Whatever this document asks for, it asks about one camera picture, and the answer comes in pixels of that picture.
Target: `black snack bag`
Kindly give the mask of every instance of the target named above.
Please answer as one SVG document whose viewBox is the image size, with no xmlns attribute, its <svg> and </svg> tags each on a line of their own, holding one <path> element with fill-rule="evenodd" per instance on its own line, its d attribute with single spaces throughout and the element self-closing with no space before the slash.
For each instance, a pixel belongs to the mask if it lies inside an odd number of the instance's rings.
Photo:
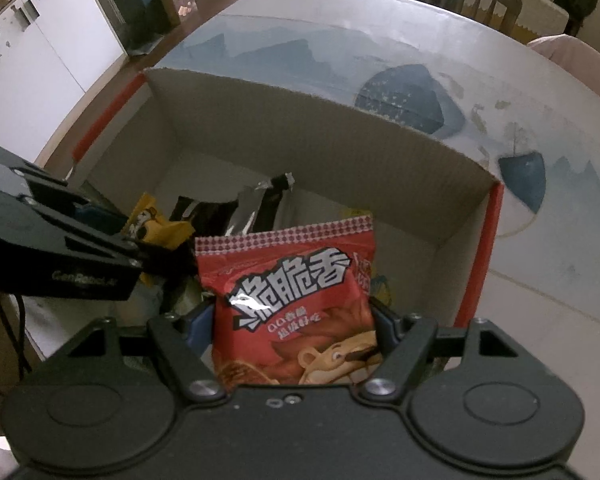
<svg viewBox="0 0 600 480">
<path fill-rule="evenodd" d="M 285 173 L 255 187 L 244 187 L 231 202 L 200 202 L 180 196 L 169 220 L 189 221 L 195 237 L 259 233 L 288 227 L 282 222 L 285 200 L 293 184 L 291 173 Z"/>
</svg>

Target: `yellow snack bag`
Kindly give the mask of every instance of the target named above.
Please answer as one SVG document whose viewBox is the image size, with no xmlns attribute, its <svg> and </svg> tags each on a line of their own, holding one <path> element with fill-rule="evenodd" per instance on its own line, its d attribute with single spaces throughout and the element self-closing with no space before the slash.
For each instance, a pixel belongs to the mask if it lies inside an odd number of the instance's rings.
<svg viewBox="0 0 600 480">
<path fill-rule="evenodd" d="M 144 193 L 122 232 L 135 240 L 173 251 L 193 234 L 193 227 L 189 222 L 169 222 L 155 207 L 155 198 Z"/>
</svg>

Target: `red snack bag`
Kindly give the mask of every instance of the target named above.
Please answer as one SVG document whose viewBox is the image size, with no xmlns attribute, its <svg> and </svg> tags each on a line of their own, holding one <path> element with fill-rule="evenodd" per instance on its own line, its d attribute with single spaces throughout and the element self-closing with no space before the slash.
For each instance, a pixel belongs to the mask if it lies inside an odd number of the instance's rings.
<svg viewBox="0 0 600 480">
<path fill-rule="evenodd" d="M 381 359 L 367 301 L 372 229 L 361 216 L 196 239 L 202 285 L 217 296 L 214 365 L 228 389 L 368 376 Z"/>
</svg>

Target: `pink chair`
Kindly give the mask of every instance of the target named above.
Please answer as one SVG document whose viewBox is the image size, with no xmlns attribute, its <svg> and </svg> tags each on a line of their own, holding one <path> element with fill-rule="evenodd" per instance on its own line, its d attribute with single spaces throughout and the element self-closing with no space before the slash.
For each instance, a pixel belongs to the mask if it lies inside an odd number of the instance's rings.
<svg viewBox="0 0 600 480">
<path fill-rule="evenodd" d="M 600 53 L 578 38 L 561 34 L 527 45 L 561 66 L 600 96 Z"/>
</svg>

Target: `cabinet handle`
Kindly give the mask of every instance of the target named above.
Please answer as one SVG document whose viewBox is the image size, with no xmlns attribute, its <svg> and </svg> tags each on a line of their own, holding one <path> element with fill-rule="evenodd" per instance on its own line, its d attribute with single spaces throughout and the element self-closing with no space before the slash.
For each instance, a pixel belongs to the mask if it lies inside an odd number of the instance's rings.
<svg viewBox="0 0 600 480">
<path fill-rule="evenodd" d="M 33 4 L 33 2 L 31 0 L 27 0 L 26 2 L 24 2 L 24 6 L 27 7 L 27 11 L 29 12 L 29 15 L 31 16 L 31 21 L 35 22 L 40 17 L 40 13 L 36 9 L 36 6 Z"/>
<path fill-rule="evenodd" d="M 31 22 L 29 21 L 27 15 L 24 13 L 24 10 L 22 10 L 22 8 L 11 6 L 11 10 L 13 10 L 16 20 L 18 20 L 18 22 L 20 23 L 22 30 L 25 30 L 27 27 L 29 27 L 29 25 L 31 25 Z"/>
</svg>

